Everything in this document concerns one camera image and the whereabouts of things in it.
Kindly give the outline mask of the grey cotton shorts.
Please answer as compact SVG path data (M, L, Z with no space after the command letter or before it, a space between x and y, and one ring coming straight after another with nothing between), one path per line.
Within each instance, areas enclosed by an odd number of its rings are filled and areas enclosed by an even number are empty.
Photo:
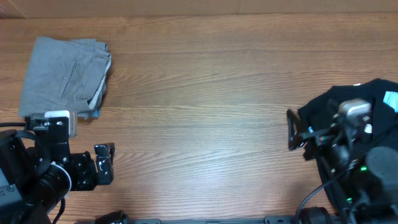
M108 44L96 39L36 38L25 73L19 116L100 109L111 58Z

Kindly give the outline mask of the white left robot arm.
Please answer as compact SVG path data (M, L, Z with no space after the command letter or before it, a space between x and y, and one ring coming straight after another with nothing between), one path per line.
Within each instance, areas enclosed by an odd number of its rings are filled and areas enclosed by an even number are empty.
M48 213L65 209L71 191L91 191L114 179L114 143L70 152L69 134L26 130L1 132L1 223L50 223Z

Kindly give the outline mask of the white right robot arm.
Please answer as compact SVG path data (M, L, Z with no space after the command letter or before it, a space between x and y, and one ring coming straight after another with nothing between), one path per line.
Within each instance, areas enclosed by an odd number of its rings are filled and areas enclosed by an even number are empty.
M322 190L340 223L397 222L397 147L375 137L370 104L336 110L331 124L317 131L306 129L292 110L286 115L289 149L305 148L304 158L316 160L322 180L299 205L294 223L333 223L321 208L306 208Z

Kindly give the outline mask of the black t-shirt pile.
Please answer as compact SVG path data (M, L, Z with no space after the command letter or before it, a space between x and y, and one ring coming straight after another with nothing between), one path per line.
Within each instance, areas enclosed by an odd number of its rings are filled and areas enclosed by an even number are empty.
M397 83L377 78L362 85L333 86L297 110L304 127L317 131L332 122L338 106L360 98L372 105L375 137L386 137L386 144L397 147Z

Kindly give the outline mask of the folded blue denim shorts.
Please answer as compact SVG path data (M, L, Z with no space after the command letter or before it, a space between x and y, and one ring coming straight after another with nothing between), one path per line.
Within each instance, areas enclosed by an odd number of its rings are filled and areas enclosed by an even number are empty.
M89 111L78 112L78 117L83 119L98 118L99 115L100 115L99 108L95 108L94 110L89 110Z

